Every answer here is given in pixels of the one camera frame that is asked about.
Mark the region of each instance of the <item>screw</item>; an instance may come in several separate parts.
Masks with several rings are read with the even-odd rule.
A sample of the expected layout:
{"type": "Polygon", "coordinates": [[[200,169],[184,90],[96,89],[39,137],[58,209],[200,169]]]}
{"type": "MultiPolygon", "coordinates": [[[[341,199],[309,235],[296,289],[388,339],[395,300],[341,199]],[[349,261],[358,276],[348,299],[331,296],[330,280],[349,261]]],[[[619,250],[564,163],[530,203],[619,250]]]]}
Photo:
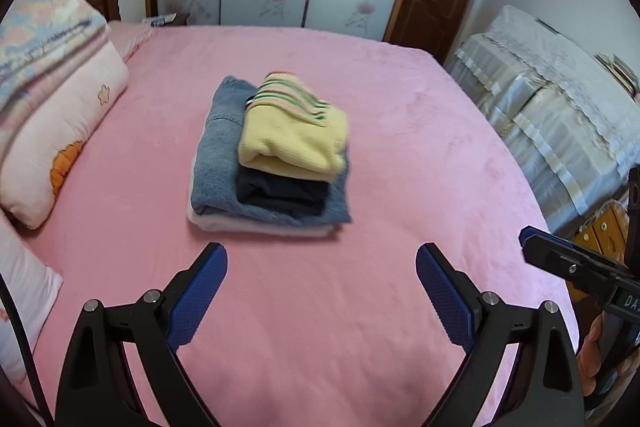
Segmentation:
{"type": "Polygon", "coordinates": [[[553,301],[547,301],[545,302],[545,310],[548,311],[549,313],[558,313],[558,310],[560,308],[558,308],[558,305],[553,302],[553,301]]]}
{"type": "Polygon", "coordinates": [[[144,294],[143,296],[143,300],[146,303],[154,303],[154,302],[158,302],[158,299],[160,298],[160,292],[158,290],[149,290],[147,293],[144,294]]]}
{"type": "Polygon", "coordinates": [[[84,303],[84,311],[95,312],[98,309],[99,305],[100,305],[100,302],[98,302],[96,299],[89,299],[87,302],[84,303]]]}
{"type": "Polygon", "coordinates": [[[489,304],[489,306],[495,306],[500,302],[500,298],[493,292],[484,292],[482,294],[482,300],[489,304]]]}

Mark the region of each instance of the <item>yellow sweater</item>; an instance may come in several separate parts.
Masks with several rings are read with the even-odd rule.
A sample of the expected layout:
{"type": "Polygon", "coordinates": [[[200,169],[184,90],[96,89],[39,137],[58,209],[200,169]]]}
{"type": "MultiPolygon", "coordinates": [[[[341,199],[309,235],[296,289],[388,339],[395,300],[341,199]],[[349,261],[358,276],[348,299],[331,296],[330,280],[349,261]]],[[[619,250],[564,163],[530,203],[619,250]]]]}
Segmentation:
{"type": "Polygon", "coordinates": [[[272,73],[244,114],[240,165],[289,178],[333,183],[344,168],[346,115],[290,73],[272,73]]]}

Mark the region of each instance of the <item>orange flower print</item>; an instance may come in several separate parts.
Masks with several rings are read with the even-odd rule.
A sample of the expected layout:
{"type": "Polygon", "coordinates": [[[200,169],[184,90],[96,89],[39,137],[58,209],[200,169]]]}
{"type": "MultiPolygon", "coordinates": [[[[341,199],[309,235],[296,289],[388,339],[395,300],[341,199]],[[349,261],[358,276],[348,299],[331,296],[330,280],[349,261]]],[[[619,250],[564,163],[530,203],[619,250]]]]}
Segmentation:
{"type": "Polygon", "coordinates": [[[71,170],[71,167],[78,159],[84,144],[81,141],[73,142],[67,145],[62,151],[53,158],[53,167],[49,171],[51,187],[53,188],[53,197],[58,199],[60,187],[65,182],[65,177],[71,170]]]}

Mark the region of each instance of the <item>wooden cabinet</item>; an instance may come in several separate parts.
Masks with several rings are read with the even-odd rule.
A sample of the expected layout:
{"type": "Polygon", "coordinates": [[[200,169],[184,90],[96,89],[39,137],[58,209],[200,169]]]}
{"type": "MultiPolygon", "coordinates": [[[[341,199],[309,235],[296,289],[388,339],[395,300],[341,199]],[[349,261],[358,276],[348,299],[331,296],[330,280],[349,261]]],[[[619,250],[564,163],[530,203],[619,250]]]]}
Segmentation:
{"type": "MultiPolygon", "coordinates": [[[[605,257],[622,264],[625,256],[628,217],[618,205],[605,210],[590,226],[574,237],[574,243],[603,254],[605,257]]],[[[579,301],[586,294],[567,283],[572,301],[579,301]]]]}

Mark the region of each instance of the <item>blue denim jacket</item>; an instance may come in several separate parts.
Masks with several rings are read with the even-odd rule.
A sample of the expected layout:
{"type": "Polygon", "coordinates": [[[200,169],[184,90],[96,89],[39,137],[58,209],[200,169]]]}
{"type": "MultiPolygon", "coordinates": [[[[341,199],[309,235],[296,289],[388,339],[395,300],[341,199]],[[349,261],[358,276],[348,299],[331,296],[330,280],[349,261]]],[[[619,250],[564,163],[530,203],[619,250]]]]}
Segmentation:
{"type": "Polygon", "coordinates": [[[214,94],[193,167],[193,191],[191,192],[193,210],[200,216],[223,214],[292,227],[350,223],[351,217],[345,195],[348,166],[330,186],[329,196],[320,216],[295,219],[260,206],[238,202],[236,171],[244,104],[246,99],[253,96],[256,91],[257,89],[248,82],[228,76],[214,94]]]}

